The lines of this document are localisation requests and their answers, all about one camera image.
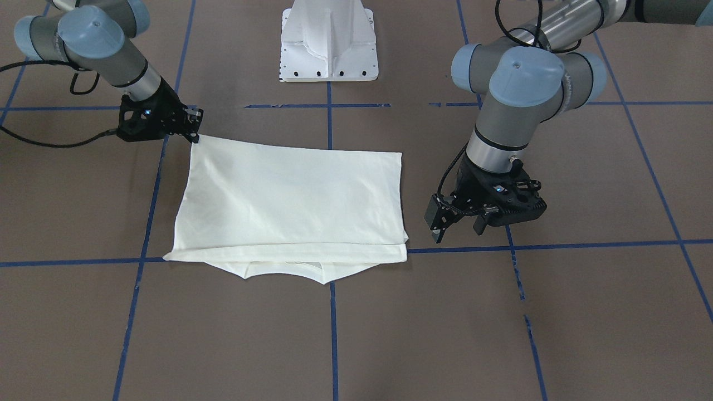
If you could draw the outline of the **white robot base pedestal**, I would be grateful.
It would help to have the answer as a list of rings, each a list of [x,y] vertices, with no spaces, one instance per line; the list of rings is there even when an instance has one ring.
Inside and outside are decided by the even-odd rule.
[[[372,10],[361,1],[295,1],[282,11],[279,79],[285,83],[375,81]]]

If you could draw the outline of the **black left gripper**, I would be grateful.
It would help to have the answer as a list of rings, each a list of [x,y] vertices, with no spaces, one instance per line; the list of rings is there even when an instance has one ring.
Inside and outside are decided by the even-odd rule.
[[[474,217],[473,230],[481,236],[486,228],[534,221],[548,205],[538,193],[541,182],[530,178],[522,160],[516,159],[506,173],[490,173],[467,157],[459,155],[456,187],[449,196],[442,187],[431,196],[424,220],[436,244],[443,241],[446,230],[462,218]]]

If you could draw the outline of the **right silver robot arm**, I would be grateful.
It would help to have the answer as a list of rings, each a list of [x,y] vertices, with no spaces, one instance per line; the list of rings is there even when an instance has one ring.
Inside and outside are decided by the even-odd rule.
[[[127,142],[180,135],[199,142],[203,110],[181,102],[132,39],[148,30],[141,1],[53,1],[55,16],[26,16],[13,30],[31,65],[62,65],[93,71],[121,93],[116,135]]]

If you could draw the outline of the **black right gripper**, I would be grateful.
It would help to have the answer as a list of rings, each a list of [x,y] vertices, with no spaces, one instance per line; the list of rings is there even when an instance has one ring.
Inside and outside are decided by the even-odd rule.
[[[122,95],[115,135],[127,142],[181,135],[191,144],[198,144],[203,117],[203,109],[183,104],[173,88],[161,79],[157,91],[145,100],[135,101],[128,94]]]

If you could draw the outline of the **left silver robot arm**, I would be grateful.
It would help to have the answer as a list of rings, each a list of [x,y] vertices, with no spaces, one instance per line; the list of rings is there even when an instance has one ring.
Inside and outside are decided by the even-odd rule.
[[[530,178],[522,157],[537,127],[598,98],[608,82],[598,56],[579,51],[581,40],[622,21],[658,25],[711,25],[710,1],[563,1],[536,18],[506,28],[489,44],[469,43],[453,57],[451,78],[484,96],[473,132],[449,168],[458,167],[454,191],[438,188],[424,220],[433,240],[473,217],[473,228],[533,221],[545,213],[541,182]]]

